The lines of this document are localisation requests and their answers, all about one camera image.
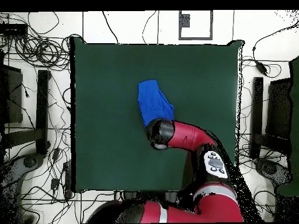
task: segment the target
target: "green mat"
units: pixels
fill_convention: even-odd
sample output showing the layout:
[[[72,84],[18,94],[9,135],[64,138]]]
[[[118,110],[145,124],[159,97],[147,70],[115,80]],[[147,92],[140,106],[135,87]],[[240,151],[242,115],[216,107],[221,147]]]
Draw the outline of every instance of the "green mat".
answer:
[[[218,136],[235,160],[238,49],[75,39],[76,190],[180,190],[186,152],[150,148],[138,83],[156,79],[175,119]]]

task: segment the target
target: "black stand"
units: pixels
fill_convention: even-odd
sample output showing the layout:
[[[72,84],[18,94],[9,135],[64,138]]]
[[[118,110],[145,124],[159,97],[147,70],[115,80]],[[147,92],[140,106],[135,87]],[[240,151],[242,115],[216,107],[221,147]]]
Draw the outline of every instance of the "black stand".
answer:
[[[2,77],[0,77],[0,84],[9,80],[9,78],[5,77],[7,75],[5,72],[8,69],[7,66],[5,69],[2,66],[1,69]],[[21,189],[27,173],[38,169],[43,164],[47,149],[50,147],[50,143],[47,140],[48,81],[50,78],[51,73],[48,70],[38,71],[36,129],[5,134],[4,138],[0,140],[0,144],[5,148],[36,141],[36,153],[17,157],[0,167],[0,222],[2,223],[32,223],[32,217],[31,219],[25,219],[25,221],[22,218],[20,210],[20,203],[22,201]],[[0,105],[0,107],[0,114],[4,114],[2,110],[5,109],[5,106]]]

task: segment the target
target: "wire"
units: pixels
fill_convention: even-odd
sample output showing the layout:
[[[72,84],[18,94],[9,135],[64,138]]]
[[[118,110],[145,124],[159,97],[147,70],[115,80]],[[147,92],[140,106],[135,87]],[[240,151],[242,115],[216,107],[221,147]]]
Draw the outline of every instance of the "wire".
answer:
[[[144,38],[143,38],[143,33],[144,33],[144,30],[145,30],[145,27],[147,26],[147,23],[148,23],[148,21],[152,18],[152,16],[154,15],[154,14],[156,14],[156,10],[155,10],[155,12],[147,19],[147,22],[145,23],[145,25],[144,25],[144,28],[143,28],[143,31],[142,31],[142,39],[143,39],[143,42],[144,42],[144,44],[146,44],[146,42],[145,42],[145,40],[144,40]]]
[[[255,201],[256,196],[257,196],[258,194],[260,194],[260,193],[269,193],[269,194],[271,194],[272,196],[274,196],[276,200],[277,200],[278,198],[276,197],[276,195],[275,195],[274,193],[272,193],[272,192],[270,192],[270,191],[267,191],[267,190],[258,191],[258,192],[253,196],[253,201],[256,203],[256,206],[261,207],[261,208],[262,208],[262,212],[263,212],[263,210],[265,210],[266,212],[270,213],[271,216],[274,218],[274,217],[275,217],[275,213],[273,212],[273,210],[271,209],[271,207],[275,207],[275,205],[269,205],[269,204],[261,205],[261,204],[259,204],[258,202]]]
[[[83,213],[82,213],[82,223],[84,222],[84,212],[87,211],[87,210],[89,210],[89,209],[95,204],[95,202],[96,202],[96,200],[97,200],[97,198],[98,198],[99,196],[103,196],[103,195],[105,195],[105,196],[112,196],[113,193],[111,193],[111,194],[105,194],[105,193],[100,193],[100,194],[98,194],[98,195],[96,196],[95,200],[93,200],[93,203],[92,203],[89,207],[87,207],[86,209],[83,210]]]
[[[278,30],[278,31],[276,31],[276,32],[274,32],[274,33],[272,33],[272,34],[269,34],[269,35],[267,35],[267,36],[264,36],[264,37],[260,38],[260,39],[255,43],[255,45],[254,45],[253,48],[252,48],[253,60],[256,62],[256,65],[258,65],[258,63],[262,64],[261,62],[259,62],[258,60],[255,59],[255,50],[256,50],[256,45],[258,44],[258,42],[260,42],[261,40],[263,40],[263,39],[265,39],[265,38],[268,38],[268,37],[270,37],[270,36],[272,36],[272,35],[274,35],[274,34],[276,34],[276,33],[280,33],[280,32],[282,32],[282,31],[284,31],[284,30],[292,29],[292,28],[296,27],[298,24],[299,24],[299,21],[296,22],[295,24],[293,24],[293,25],[290,26],[290,27],[285,27],[285,28],[283,28],[283,29],[280,29],[280,30]],[[277,65],[277,66],[280,68],[279,73],[278,73],[276,76],[269,76],[268,74],[271,72],[271,69],[270,69],[269,72],[265,72],[265,73],[263,73],[263,74],[264,74],[265,76],[267,76],[268,78],[276,78],[276,77],[278,77],[278,76],[281,74],[281,66],[280,66],[279,64],[269,64],[269,65]]]
[[[65,89],[64,90],[64,92],[62,93],[62,99],[63,99],[63,101],[65,102],[65,103],[67,103],[67,104],[71,104],[70,102],[67,102],[66,100],[65,100],[65,97],[64,97],[64,94],[66,93],[66,91],[68,91],[68,90],[70,90],[71,88],[69,87],[68,89]]]
[[[103,13],[103,16],[104,16],[104,18],[105,18],[105,21],[106,21],[106,23],[107,23],[107,26],[108,26],[109,30],[110,30],[111,33],[114,35],[114,37],[115,37],[115,39],[116,39],[116,43],[118,44],[118,43],[119,43],[119,40],[117,39],[116,35],[113,33],[113,31],[112,31],[112,29],[111,29],[111,27],[110,27],[110,25],[109,25],[109,23],[108,23],[108,20],[107,20],[107,18],[106,18],[106,15],[105,15],[104,11],[102,11],[102,13]]]
[[[31,24],[30,24],[30,22],[29,22],[29,15],[30,15],[30,13],[31,13],[31,12],[28,12],[28,25],[31,27]],[[55,25],[54,27],[52,27],[49,31],[46,31],[45,33],[38,33],[38,32],[36,32],[34,29],[32,29],[38,36],[39,36],[40,34],[47,34],[47,33],[51,32],[53,29],[55,29],[55,27],[58,26],[58,24],[59,24],[59,18],[58,18],[58,16],[56,15],[55,12],[53,12],[53,13],[55,14],[55,16],[56,16],[56,18],[57,18],[57,23],[56,23],[56,25]]]
[[[34,213],[34,214],[36,214],[39,218],[37,219],[37,222],[36,222],[36,224],[38,224],[38,222],[39,222],[39,220],[40,220],[40,214],[39,213],[37,213],[37,212],[35,212],[35,211],[30,211],[30,210],[28,210],[28,209],[25,209],[23,206],[20,206],[24,211],[27,211],[27,212],[30,212],[30,213]]]
[[[256,50],[256,45],[257,45],[258,42],[260,42],[261,40],[263,40],[263,39],[265,39],[265,38],[268,38],[268,37],[270,37],[270,36],[272,36],[272,35],[274,35],[274,34],[276,34],[276,33],[280,33],[280,32],[282,32],[282,31],[284,31],[284,30],[292,29],[292,28],[296,27],[296,25],[298,25],[298,24],[299,24],[299,21],[296,22],[295,24],[293,24],[293,25],[290,26],[290,27],[285,27],[285,28],[283,28],[283,29],[280,29],[280,30],[278,30],[278,31],[276,31],[276,32],[274,32],[274,33],[272,33],[272,34],[269,34],[269,35],[267,35],[267,36],[264,36],[264,37],[260,38],[260,39],[255,43],[255,45],[254,45],[253,48],[252,48],[252,51],[253,51],[253,59],[254,59],[255,61],[257,61],[257,60],[255,59],[255,50]]]

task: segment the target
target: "black frame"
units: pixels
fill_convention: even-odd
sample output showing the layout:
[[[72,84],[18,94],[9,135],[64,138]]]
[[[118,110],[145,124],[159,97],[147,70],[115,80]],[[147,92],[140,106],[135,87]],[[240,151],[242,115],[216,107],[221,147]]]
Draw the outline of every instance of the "black frame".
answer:
[[[182,14],[179,10],[179,40],[212,40],[213,39],[213,11],[210,10],[210,36],[209,37],[182,37],[182,27],[190,27],[190,15]]]
[[[37,77],[36,129],[5,134],[5,149],[36,141],[36,153],[47,154],[48,149],[48,82],[51,72],[39,70]]]
[[[261,77],[253,79],[251,112],[252,114],[251,135],[249,138],[249,158],[259,158],[261,146],[270,148],[273,151],[278,151],[284,155],[290,155],[290,139],[280,138],[278,136],[273,136],[269,134],[262,134],[263,78]]]

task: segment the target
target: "blue cloth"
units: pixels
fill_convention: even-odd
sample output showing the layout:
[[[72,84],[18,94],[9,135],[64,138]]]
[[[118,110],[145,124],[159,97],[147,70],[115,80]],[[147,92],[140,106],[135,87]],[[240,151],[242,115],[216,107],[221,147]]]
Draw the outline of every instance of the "blue cloth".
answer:
[[[138,103],[145,127],[155,118],[175,119],[173,105],[168,103],[159,89],[157,80],[138,84]]]

